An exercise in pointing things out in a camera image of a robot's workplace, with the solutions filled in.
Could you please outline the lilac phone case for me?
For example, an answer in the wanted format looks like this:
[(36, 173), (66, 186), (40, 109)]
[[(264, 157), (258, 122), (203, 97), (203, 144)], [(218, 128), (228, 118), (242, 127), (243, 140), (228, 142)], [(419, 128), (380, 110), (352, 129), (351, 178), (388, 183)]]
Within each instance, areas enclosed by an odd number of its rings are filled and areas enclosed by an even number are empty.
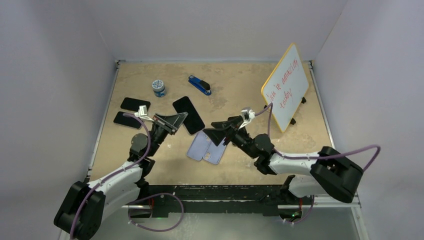
[(199, 131), (188, 148), (186, 156), (196, 161), (208, 161), (210, 158), (208, 153), (210, 145), (210, 138), (203, 131)]
[(207, 161), (213, 165), (217, 165), (220, 162), (226, 148), (226, 145), (220, 144), (216, 146), (213, 142), (211, 142), (207, 147), (202, 160)]

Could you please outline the black phone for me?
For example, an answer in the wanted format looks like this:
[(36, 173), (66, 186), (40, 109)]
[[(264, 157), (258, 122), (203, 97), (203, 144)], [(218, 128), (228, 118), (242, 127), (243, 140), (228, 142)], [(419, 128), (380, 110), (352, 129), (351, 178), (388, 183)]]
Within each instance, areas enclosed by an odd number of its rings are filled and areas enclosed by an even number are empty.
[(131, 112), (138, 112), (140, 106), (146, 106), (147, 109), (149, 109), (151, 106), (151, 102), (131, 97), (125, 97), (120, 105), (120, 108)]
[(120, 126), (129, 127), (132, 129), (137, 129), (137, 130), (142, 127), (139, 121), (137, 121), (136, 119), (132, 117), (124, 116), (124, 114), (125, 112), (118, 111), (116, 116), (113, 119), (113, 123)]

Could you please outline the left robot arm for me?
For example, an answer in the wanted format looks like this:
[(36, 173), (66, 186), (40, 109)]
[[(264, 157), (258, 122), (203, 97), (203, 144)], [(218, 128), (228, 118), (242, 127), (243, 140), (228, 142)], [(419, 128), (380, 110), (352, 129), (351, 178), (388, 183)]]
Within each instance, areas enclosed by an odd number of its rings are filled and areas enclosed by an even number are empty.
[(164, 192), (151, 195), (145, 180), (155, 161), (151, 157), (168, 135), (174, 135), (188, 116), (155, 114), (149, 117), (143, 108), (125, 117), (138, 121), (143, 127), (151, 122), (151, 130), (138, 133), (131, 140), (129, 158), (115, 171), (88, 183), (77, 181), (67, 192), (53, 224), (70, 235), (70, 239), (91, 239), (101, 223), (127, 204), (142, 205), (163, 197)]

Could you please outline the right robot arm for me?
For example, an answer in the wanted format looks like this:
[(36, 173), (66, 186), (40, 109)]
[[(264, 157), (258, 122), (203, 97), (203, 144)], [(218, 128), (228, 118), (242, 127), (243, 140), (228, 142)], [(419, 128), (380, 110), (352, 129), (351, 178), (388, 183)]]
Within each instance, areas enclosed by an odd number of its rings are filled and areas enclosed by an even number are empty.
[(251, 137), (241, 116), (212, 122), (203, 132), (215, 144), (232, 143), (249, 157), (264, 175), (290, 174), (280, 196), (288, 204), (309, 195), (328, 194), (351, 203), (364, 174), (363, 169), (330, 146), (311, 153), (282, 153), (276, 150), (268, 134)]

